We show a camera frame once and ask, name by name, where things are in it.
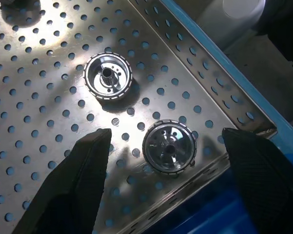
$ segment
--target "round metal component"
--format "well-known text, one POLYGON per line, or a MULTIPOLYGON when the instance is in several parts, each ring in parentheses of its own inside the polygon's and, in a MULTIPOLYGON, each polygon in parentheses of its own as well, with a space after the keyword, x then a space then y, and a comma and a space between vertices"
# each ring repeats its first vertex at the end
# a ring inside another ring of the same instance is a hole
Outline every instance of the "round metal component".
POLYGON ((84 68, 84 79, 90 92, 98 99, 122 98, 132 83, 132 70, 122 56, 100 53, 92 56, 84 68))
POLYGON ((160 120, 146 133, 142 145, 146 161, 157 171, 177 174, 195 158, 196 141, 184 124, 174 120, 160 120))

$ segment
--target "metal tray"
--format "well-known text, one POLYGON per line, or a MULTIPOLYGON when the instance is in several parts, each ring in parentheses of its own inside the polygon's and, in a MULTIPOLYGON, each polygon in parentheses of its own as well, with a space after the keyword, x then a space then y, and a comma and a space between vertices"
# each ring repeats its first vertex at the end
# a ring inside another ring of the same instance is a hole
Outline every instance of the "metal tray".
POLYGON ((100 234, 140 233, 223 173, 224 127, 274 129, 159 0, 26 2, 0 6, 0 233, 12 232, 50 171, 98 128, 113 134, 100 234), (103 51, 133 71, 128 95, 112 104, 98 102, 83 79, 85 63, 103 51), (142 156, 158 119, 197 137, 195 165, 178 176, 152 171, 142 156))

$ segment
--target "stainless steel surface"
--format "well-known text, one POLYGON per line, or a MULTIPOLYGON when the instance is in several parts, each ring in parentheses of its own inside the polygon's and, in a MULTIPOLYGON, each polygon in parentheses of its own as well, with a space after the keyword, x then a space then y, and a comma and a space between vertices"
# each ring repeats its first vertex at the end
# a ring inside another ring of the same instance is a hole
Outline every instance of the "stainless steel surface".
POLYGON ((223 51, 254 36, 283 0, 175 0, 223 51))
POLYGON ((182 172, 194 162, 196 142, 186 125, 165 119, 147 131, 142 151, 155 170, 172 175, 182 172))
POLYGON ((128 93, 132 84, 132 70, 124 57, 112 53, 92 56, 84 69, 89 91, 103 100, 117 100, 128 93))
POLYGON ((273 127, 159 1, 28 4, 0 10, 0 234, 12 232, 76 140, 98 128, 113 136, 94 230, 134 234, 229 167, 224 127, 273 127), (99 102, 83 78, 89 58, 106 51, 132 68, 131 89, 117 102, 99 102), (141 154, 158 119, 179 120, 197 138, 195 165, 174 179, 141 154))

